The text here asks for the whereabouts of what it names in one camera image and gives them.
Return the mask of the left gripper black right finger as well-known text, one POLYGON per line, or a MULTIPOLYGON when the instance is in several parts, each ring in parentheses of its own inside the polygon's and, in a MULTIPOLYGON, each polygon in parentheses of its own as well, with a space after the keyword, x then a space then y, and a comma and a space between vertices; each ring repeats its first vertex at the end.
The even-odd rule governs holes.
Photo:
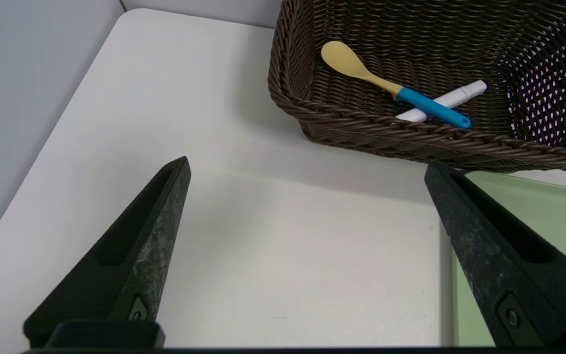
POLYGON ((458 170, 424 181, 495 345, 566 348, 566 256, 458 170))

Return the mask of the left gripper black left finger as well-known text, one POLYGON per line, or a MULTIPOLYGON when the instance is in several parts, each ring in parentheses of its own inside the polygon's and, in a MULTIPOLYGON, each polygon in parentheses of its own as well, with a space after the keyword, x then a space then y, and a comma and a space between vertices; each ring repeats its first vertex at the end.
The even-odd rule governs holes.
POLYGON ((30 348, 161 348, 156 321, 191 179, 167 163, 23 324, 30 348))

